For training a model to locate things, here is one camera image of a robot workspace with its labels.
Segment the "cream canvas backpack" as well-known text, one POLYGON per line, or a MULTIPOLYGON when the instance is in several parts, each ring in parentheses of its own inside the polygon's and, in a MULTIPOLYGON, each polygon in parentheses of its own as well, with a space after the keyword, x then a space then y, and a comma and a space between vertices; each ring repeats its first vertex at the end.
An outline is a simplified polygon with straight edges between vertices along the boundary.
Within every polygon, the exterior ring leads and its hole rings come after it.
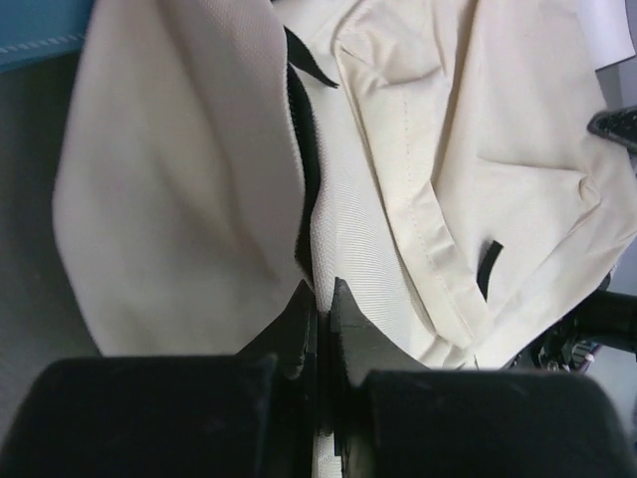
POLYGON ((54 193, 106 356, 228 354, 336 279, 433 368, 505 366, 636 236, 573 1, 100 1, 54 193))

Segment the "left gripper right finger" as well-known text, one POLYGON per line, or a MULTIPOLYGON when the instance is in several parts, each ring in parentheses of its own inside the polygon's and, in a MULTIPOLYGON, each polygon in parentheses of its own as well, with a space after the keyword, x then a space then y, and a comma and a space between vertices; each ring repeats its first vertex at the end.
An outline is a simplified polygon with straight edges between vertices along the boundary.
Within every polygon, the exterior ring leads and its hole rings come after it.
POLYGON ((629 477, 633 453, 602 389, 576 374, 433 370, 336 280, 334 447, 347 477, 629 477))

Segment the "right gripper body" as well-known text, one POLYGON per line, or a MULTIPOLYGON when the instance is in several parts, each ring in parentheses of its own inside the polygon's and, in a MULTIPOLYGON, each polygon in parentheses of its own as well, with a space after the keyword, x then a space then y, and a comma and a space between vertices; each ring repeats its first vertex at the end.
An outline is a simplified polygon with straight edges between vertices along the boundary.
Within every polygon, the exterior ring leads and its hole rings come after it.
POLYGON ((636 354, 636 297, 597 290, 507 364, 508 369, 586 371, 603 347, 636 354))

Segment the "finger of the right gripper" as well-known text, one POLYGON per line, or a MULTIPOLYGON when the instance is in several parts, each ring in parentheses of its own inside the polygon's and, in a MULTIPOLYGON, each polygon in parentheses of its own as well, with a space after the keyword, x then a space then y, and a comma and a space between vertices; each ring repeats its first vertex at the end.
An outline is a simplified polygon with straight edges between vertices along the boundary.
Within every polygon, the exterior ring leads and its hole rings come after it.
POLYGON ((637 147, 637 108, 627 107, 600 112, 593 116, 587 130, 603 139, 620 144, 629 152, 637 147))

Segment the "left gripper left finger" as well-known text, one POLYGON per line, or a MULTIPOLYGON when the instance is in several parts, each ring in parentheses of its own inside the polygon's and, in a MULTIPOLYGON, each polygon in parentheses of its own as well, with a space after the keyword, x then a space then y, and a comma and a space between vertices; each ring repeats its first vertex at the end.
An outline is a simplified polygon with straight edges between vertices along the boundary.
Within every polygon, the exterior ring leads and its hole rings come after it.
POLYGON ((32 384, 5 477, 309 477, 317 309, 300 283, 231 356, 69 358, 32 384))

